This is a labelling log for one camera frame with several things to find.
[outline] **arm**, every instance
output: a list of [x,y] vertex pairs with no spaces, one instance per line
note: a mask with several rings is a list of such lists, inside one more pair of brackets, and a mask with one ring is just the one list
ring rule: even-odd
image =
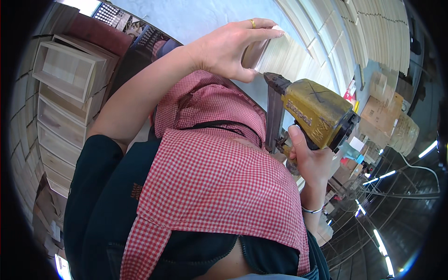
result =
[[[288,127],[288,133],[293,142],[290,158],[297,157],[297,169],[305,179],[305,187],[300,194],[300,201],[304,208],[311,211],[318,210],[325,201],[327,178],[334,154],[330,148],[311,151],[306,144],[303,132],[295,125]],[[320,212],[311,214],[302,211],[302,214],[306,228],[315,236]]]
[[147,66],[107,101],[87,137],[108,136],[125,153],[156,104],[177,82],[195,70],[251,82],[256,72],[241,66],[245,48],[252,42],[284,34],[269,29],[275,25],[271,20],[253,20],[257,29],[252,29],[249,20],[231,22],[186,46],[175,48]]

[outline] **white cable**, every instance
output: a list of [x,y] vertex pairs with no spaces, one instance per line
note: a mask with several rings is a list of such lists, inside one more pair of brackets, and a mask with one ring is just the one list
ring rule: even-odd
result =
[[399,154],[401,155],[401,157],[403,158],[403,160],[405,161],[405,163],[406,163],[409,167],[412,167],[412,168],[421,168],[421,169],[426,169],[426,170],[428,170],[428,171],[431,171],[432,174],[434,174],[435,179],[437,180],[437,190],[438,190],[438,192],[440,192],[439,179],[437,178],[437,174],[434,172],[434,170],[432,170],[432,169],[430,169],[430,168],[428,168],[428,167],[424,167],[424,166],[410,165],[410,164],[408,163],[408,161],[405,159],[405,156],[404,156],[402,153],[399,153]]

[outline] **wooden drawer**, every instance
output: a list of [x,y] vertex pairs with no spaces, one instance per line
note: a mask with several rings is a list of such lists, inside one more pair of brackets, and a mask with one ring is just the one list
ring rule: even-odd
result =
[[56,155],[45,149],[42,145],[40,145],[40,155],[44,165],[50,167],[55,172],[68,179],[73,179],[73,174],[75,173],[74,166],[58,158]]
[[81,149],[60,138],[40,122],[37,122],[37,135],[41,146],[70,165],[76,166]]
[[70,179],[68,179],[68,178],[65,178],[64,176],[62,176],[58,172],[54,171],[53,169],[51,169],[47,165],[43,165],[43,166],[45,167],[45,172],[47,174],[47,179],[55,182],[56,184],[58,184],[62,188],[66,189],[67,192],[68,192],[69,189],[70,189],[70,184],[72,183],[72,181]]
[[42,42],[34,61],[33,77],[50,87],[86,102],[102,86],[95,82],[101,77],[104,58],[55,42]]
[[39,96],[45,99],[47,103],[58,108],[66,116],[84,126],[87,126],[99,112],[105,91],[106,88],[103,88],[90,97],[87,102],[82,103],[44,83],[39,85]]
[[67,117],[42,96],[39,96],[37,120],[62,139],[82,149],[87,127]]

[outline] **black string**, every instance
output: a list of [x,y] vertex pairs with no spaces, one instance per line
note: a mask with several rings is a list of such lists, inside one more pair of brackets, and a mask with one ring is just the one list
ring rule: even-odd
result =
[[179,130],[217,128],[217,129],[223,129],[223,130],[227,130],[227,131],[230,131],[230,132],[234,132],[234,133],[236,133],[238,135],[246,137],[244,135],[244,133],[240,129],[230,129],[230,128],[221,127],[219,125],[242,125],[242,126],[248,128],[250,131],[252,131],[258,137],[260,148],[262,148],[262,143],[263,142],[261,140],[261,137],[258,135],[258,133],[255,130],[253,130],[250,126],[245,125],[245,124],[243,124],[241,122],[237,122],[237,121],[226,121],[226,120],[206,121],[206,122],[201,122],[201,123],[195,124],[192,127],[181,128]]

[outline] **woman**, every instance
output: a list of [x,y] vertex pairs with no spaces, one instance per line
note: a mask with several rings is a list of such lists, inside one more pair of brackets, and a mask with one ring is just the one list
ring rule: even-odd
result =
[[[312,235],[331,151],[310,151],[299,128],[289,127],[291,157],[306,180],[299,195],[264,149],[264,113],[225,79],[254,79],[241,56],[251,42],[282,36],[274,25],[231,22],[175,48],[108,100],[65,211],[75,279],[329,279]],[[156,105],[157,139],[126,153]]]

